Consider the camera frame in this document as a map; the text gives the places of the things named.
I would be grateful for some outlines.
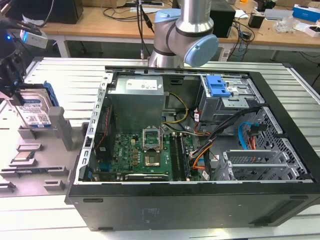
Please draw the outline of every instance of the aluminum extrusion table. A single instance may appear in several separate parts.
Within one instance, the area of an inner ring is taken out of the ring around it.
[[[88,122],[105,66],[146,66],[142,60],[102,58],[44,58],[31,63],[26,83],[51,83],[64,117],[73,127]],[[280,63],[210,62],[203,68],[217,71],[257,71],[262,74],[291,115],[308,142],[320,156],[320,96],[290,67]],[[15,114],[0,105],[1,160],[10,156],[17,140]],[[312,206],[278,227],[219,228],[154,231],[91,232],[77,210],[65,205],[65,196],[26,196],[0,198],[1,239],[238,239],[299,236],[320,238],[320,205]]]

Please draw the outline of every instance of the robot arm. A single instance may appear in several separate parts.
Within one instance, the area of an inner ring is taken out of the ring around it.
[[[182,0],[180,9],[163,9],[155,15],[154,50],[150,67],[183,68],[206,64],[218,49],[210,18],[212,0]]]
[[[16,88],[18,84],[24,82],[26,66],[21,52],[16,49],[13,37],[7,29],[24,30],[39,36],[42,33],[33,24],[4,17],[9,8],[10,3],[0,11],[0,98],[10,99],[13,105],[21,105],[22,98]]]

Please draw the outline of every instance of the ram slot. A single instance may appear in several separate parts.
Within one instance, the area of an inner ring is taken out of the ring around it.
[[[176,140],[177,139],[175,137],[170,135],[170,155],[171,155],[171,167],[172,167],[173,181],[180,180]]]
[[[189,177],[189,173],[188,173],[189,171],[188,171],[188,163],[187,163],[184,139],[182,136],[177,137],[177,151],[178,151],[181,180],[185,181],[186,177]]]

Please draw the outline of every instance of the motherboard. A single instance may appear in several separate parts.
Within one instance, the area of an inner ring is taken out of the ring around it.
[[[191,135],[117,134],[113,159],[99,162],[99,173],[103,181],[189,181],[196,180],[189,166],[190,152],[195,149]],[[157,146],[160,149],[145,146]]]

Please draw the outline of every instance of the blue drive bay latch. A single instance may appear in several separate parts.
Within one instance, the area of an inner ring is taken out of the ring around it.
[[[206,76],[206,83],[211,97],[229,98],[231,96],[231,93],[226,88],[227,84],[220,75]]]

